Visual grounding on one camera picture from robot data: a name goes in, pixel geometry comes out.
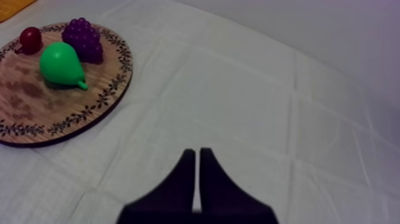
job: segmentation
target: floral border pattern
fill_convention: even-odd
[[[61,32],[64,30],[67,24],[62,25],[50,25],[45,26],[40,29],[42,33],[46,32]],[[81,110],[79,113],[71,113],[67,116],[63,121],[53,123],[50,127],[45,127],[44,125],[24,125],[24,124],[16,124],[6,125],[5,120],[0,120],[0,136],[4,137],[5,135],[31,135],[37,136],[38,134],[44,134],[45,132],[49,133],[51,136],[54,136],[58,133],[64,133],[64,131],[71,127],[72,125],[77,125],[81,122],[86,122],[88,116],[93,114],[93,110],[100,109],[102,107],[107,107],[110,105],[109,99],[111,96],[115,94],[115,91],[119,89],[122,83],[126,83],[128,80],[128,76],[126,73],[132,72],[132,56],[130,50],[124,40],[122,40],[119,36],[112,34],[110,30],[99,28],[100,35],[105,38],[110,44],[117,46],[117,52],[119,54],[118,61],[121,63],[119,68],[120,73],[118,73],[115,78],[111,79],[111,83],[108,84],[108,87],[102,90],[101,94],[98,94],[98,98],[94,105],[86,105],[84,110]],[[5,58],[5,54],[9,51],[15,50],[17,45],[19,44],[19,40],[15,40],[9,45],[0,51],[0,62]]]

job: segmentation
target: red apple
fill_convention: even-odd
[[[22,51],[25,54],[34,54],[42,48],[42,34],[36,27],[28,27],[20,35]]]

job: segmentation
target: white wall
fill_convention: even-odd
[[[351,74],[400,107],[396,0],[176,0],[222,15]]]

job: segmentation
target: plastic fruit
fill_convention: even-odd
[[[20,35],[22,52],[25,54],[34,54],[42,48],[42,34],[36,27],[28,27]]]
[[[50,44],[40,57],[40,72],[44,78],[56,84],[78,85],[87,90],[85,73],[74,48],[63,42]]]
[[[81,62],[94,64],[103,62],[100,34],[85,18],[71,20],[61,36],[62,41],[75,49]]]

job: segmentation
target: purple grapes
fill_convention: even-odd
[[[61,36],[62,41],[75,49],[81,62],[92,64],[103,62],[100,34],[85,18],[71,20]]]

